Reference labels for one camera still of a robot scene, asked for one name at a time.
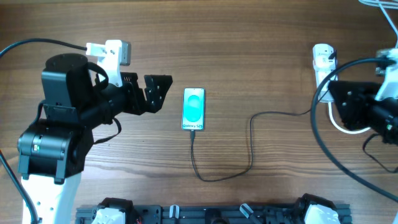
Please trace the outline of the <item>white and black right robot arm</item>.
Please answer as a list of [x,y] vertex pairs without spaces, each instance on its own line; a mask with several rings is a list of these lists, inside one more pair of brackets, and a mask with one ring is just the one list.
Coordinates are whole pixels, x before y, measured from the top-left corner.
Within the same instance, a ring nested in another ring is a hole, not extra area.
[[[380,85],[367,82],[330,81],[328,83],[328,90],[333,97],[333,101],[336,103],[338,113],[346,128],[349,130],[371,128],[377,132],[364,142],[363,152],[383,169],[396,174],[397,167],[394,170],[385,167],[375,157],[366,152],[366,145],[376,136],[382,137],[383,143],[397,145],[397,82],[387,83],[385,81]],[[352,173],[333,156],[318,132],[316,122],[317,102],[315,100],[311,108],[312,130],[317,143],[325,155],[349,177],[397,202],[395,195],[376,187]],[[321,200],[321,202],[312,202],[313,200],[304,208],[303,223],[343,223],[338,218],[338,213],[334,205],[327,205],[329,201]]]

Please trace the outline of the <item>blue Samsung Galaxy smartphone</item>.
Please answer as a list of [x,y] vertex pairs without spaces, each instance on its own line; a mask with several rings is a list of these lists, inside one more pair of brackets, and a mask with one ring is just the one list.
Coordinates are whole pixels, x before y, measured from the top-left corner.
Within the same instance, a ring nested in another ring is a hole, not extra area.
[[183,91],[182,129],[203,130],[205,127],[205,89],[185,88]]

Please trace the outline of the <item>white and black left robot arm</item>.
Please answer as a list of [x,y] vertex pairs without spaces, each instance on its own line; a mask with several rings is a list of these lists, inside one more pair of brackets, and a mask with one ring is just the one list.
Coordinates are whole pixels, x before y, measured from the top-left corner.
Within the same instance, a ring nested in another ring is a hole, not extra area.
[[44,100],[21,134],[18,171],[34,207],[33,221],[69,223],[86,155],[97,144],[93,130],[117,123],[117,115],[156,113],[172,85],[170,75],[146,75],[139,88],[135,73],[121,86],[81,54],[60,54],[42,72]]

